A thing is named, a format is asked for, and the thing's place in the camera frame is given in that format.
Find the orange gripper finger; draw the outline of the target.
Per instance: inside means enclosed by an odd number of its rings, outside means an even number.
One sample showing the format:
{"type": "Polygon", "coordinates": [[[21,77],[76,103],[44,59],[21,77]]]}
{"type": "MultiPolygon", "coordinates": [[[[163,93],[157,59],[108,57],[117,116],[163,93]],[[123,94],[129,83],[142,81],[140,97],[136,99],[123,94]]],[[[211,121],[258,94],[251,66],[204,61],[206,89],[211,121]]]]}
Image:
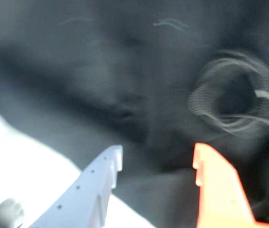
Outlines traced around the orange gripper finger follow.
{"type": "Polygon", "coordinates": [[[199,192],[199,228],[269,228],[255,220],[236,169],[218,151],[196,143],[192,166],[199,192]]]}

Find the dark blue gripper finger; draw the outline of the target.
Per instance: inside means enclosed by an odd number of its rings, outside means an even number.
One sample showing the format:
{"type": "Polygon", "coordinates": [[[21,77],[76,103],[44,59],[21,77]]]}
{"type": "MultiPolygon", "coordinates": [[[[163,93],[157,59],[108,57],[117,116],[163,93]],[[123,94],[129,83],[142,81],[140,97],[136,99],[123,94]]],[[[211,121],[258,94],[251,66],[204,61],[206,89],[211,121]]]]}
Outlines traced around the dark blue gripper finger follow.
{"type": "Polygon", "coordinates": [[[103,228],[108,201],[122,169],[122,146],[106,148],[31,227],[103,228]]]}

